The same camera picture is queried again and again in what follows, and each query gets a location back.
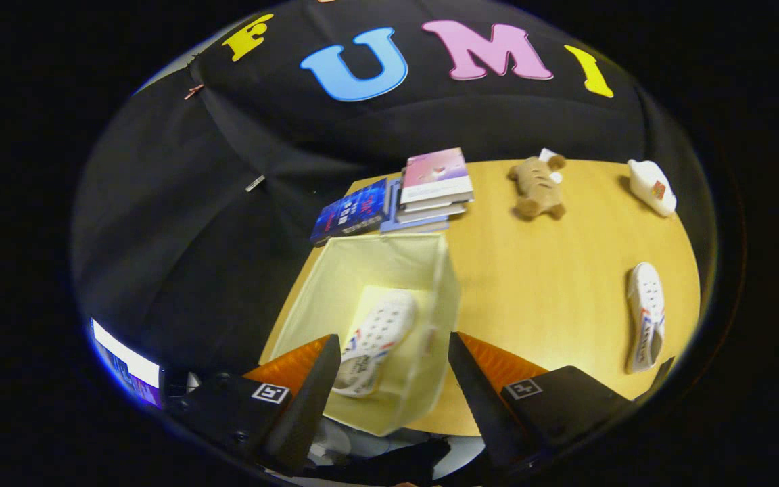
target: blue letter u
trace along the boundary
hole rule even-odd
[[[328,95],[338,101],[364,101],[383,95],[402,84],[408,75],[408,64],[390,37],[392,27],[375,28],[353,38],[354,44],[365,44],[381,62],[383,71],[371,80],[360,80],[341,59],[344,47],[325,47],[300,62],[300,68],[311,69]]]

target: stuffed animal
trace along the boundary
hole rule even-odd
[[[560,175],[554,172],[566,165],[562,155],[543,149],[538,158],[529,157],[522,164],[510,168],[507,176],[516,181],[519,190],[516,202],[519,216],[532,219],[541,213],[551,213],[554,218],[560,218],[566,213],[561,190],[557,187]]]

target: wooden table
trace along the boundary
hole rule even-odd
[[[631,400],[651,385],[657,366],[624,372],[633,329],[628,272],[647,261],[661,276],[667,336],[660,363],[679,356],[696,329],[699,274],[684,226],[677,215],[661,218],[630,193],[627,164],[591,160],[568,160],[561,170],[562,219],[520,220],[511,212],[515,183],[506,176],[520,162],[467,165],[476,200],[445,230],[463,289],[458,330],[550,370],[579,367]],[[350,192],[378,179],[356,181]],[[314,249],[306,260],[260,363],[268,361],[321,252]],[[452,368],[435,409],[407,427],[479,435]]]

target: pink book cover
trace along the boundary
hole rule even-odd
[[[408,158],[402,183],[402,204],[473,191],[461,148]]]

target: fabric storage bin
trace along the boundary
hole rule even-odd
[[[442,234],[331,238],[291,306],[272,358],[337,333],[344,345],[389,289],[417,301],[412,329],[381,364],[377,390],[365,398],[332,392],[324,416],[385,436],[427,414],[449,367],[449,333],[458,323],[461,287]]]

